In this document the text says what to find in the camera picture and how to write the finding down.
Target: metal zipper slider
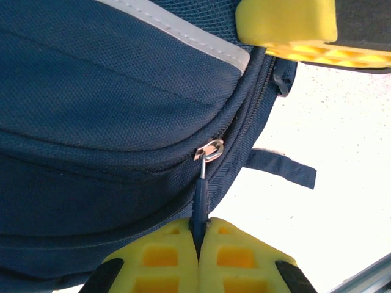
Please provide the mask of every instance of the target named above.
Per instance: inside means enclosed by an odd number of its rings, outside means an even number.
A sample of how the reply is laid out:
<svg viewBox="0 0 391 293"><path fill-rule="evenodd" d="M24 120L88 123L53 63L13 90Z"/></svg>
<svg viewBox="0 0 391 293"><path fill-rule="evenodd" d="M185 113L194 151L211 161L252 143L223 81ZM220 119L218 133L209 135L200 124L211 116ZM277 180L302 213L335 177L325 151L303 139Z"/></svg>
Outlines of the metal zipper slider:
<svg viewBox="0 0 391 293"><path fill-rule="evenodd" d="M209 220L208 181L205 179L206 163L219 158L223 150L224 143L222 139L215 139L198 148L194 155L195 161L199 159L202 160L201 174L195 187L193 211L189 223L198 259L200 259L201 246L203 238L205 237L206 225Z"/></svg>

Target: white floor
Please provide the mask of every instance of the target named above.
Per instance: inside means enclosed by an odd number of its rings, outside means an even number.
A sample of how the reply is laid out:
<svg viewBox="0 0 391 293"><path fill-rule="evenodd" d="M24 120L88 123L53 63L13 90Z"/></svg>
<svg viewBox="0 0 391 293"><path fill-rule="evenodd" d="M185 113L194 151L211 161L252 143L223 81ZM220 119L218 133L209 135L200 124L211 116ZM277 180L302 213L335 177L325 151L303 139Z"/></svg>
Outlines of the white floor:
<svg viewBox="0 0 391 293"><path fill-rule="evenodd" d="M212 216L293 256L319 293L391 252L391 75L300 65L255 146L316 168L315 190L243 169Z"/></svg>

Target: backpack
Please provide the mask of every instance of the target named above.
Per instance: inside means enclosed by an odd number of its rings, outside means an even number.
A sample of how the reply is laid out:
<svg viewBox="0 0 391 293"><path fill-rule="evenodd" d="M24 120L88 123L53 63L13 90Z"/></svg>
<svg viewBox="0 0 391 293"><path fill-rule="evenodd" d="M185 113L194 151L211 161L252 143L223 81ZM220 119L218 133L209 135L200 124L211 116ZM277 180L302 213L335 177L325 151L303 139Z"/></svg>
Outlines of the backpack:
<svg viewBox="0 0 391 293"><path fill-rule="evenodd" d="M314 169L252 150L296 63L238 41L238 3L0 1L1 292L76 286L189 217L210 140L211 211L242 167L314 187Z"/></svg>

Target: yellow plastic part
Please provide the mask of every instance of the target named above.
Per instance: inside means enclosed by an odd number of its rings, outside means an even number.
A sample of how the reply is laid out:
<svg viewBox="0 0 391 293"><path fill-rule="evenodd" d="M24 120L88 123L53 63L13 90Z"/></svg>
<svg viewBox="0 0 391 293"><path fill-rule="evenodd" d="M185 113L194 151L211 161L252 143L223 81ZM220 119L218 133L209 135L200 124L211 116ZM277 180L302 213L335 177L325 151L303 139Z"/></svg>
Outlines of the yellow plastic part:
<svg viewBox="0 0 391 293"><path fill-rule="evenodd" d="M290 293L275 265L293 258L212 218L200 261L189 219L171 222L115 251L124 264L109 293Z"/></svg>
<svg viewBox="0 0 391 293"><path fill-rule="evenodd" d="M290 256L248 235L231 223L212 218L201 248L201 293L290 293L275 262Z"/></svg>
<svg viewBox="0 0 391 293"><path fill-rule="evenodd" d="M337 40L335 0L242 0L236 28L243 43L293 61L354 68L391 67L391 52L329 45Z"/></svg>
<svg viewBox="0 0 391 293"><path fill-rule="evenodd" d="M198 293L198 260L189 219L168 223L115 251L124 260L109 293Z"/></svg>

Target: reflective strip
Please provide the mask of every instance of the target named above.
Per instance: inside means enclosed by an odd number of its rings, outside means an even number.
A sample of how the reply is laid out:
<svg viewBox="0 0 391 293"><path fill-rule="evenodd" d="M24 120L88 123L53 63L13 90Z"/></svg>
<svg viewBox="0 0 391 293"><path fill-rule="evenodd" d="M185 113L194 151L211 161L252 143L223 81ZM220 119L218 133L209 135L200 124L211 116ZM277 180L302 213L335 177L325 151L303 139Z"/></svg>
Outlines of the reflective strip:
<svg viewBox="0 0 391 293"><path fill-rule="evenodd" d="M250 60L250 54L230 42L212 35L175 16L148 0L96 0L121 10L179 41L192 46L239 69L242 74Z"/></svg>

